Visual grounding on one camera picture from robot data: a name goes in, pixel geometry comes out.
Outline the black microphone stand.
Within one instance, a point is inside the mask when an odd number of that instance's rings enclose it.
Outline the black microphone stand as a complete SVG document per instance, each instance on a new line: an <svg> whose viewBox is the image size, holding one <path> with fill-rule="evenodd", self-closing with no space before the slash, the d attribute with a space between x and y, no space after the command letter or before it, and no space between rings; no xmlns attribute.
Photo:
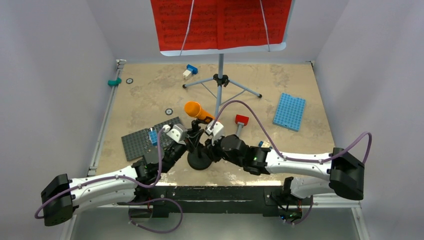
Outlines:
<svg viewBox="0 0 424 240"><path fill-rule="evenodd" d="M205 124L205 122L199 121L197 119L193 120L191 122L191 128L187 132L190 132L191 130L198 131L199 129L202 129L200 127L200 124ZM201 148L205 147L203 144L201 144L201 139L198 146L200 150ZM198 171L205 170L212 164L212 163L201 162L200 157L201 157L201 151L199 154L188 152L187 161L190 167L193 168L194 170L198 170Z"/></svg>

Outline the orange toy microphone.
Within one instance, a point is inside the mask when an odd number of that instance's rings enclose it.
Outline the orange toy microphone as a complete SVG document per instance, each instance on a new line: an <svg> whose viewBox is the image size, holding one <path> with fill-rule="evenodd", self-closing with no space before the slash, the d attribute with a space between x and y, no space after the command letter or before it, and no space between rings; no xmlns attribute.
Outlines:
<svg viewBox="0 0 424 240"><path fill-rule="evenodd" d="M196 101L188 101L184 105L184 111L188 116L195 118L201 122L205 122L206 124L210 123L215 119L213 115L204 110L202 106Z"/></svg>

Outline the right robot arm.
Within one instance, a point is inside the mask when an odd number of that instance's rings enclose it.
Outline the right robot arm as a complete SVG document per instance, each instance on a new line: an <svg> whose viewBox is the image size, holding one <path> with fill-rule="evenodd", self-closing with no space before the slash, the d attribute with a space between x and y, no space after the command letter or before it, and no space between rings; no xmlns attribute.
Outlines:
<svg viewBox="0 0 424 240"><path fill-rule="evenodd" d="M205 152L213 162L226 160L252 175L294 174L304 178L287 180L280 196L288 204L311 195L335 193L360 201L364 198L365 164L347 149L331 153L299 154L249 146L235 134L207 139Z"/></svg>

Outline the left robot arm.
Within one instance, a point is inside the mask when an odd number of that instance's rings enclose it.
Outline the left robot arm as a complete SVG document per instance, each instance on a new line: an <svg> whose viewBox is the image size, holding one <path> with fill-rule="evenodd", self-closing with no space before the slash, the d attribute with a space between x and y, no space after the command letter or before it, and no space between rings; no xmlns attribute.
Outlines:
<svg viewBox="0 0 424 240"><path fill-rule="evenodd" d="M70 179L66 173L57 175L41 191L42 205L34 217L51 227L103 205L142 205L149 199L148 189L155 187L187 150L196 147L203 133L202 129L185 129L180 124L165 125L158 136L165 134L172 139L171 144L158 148L152 160L143 157L130 166L96 176Z"/></svg>

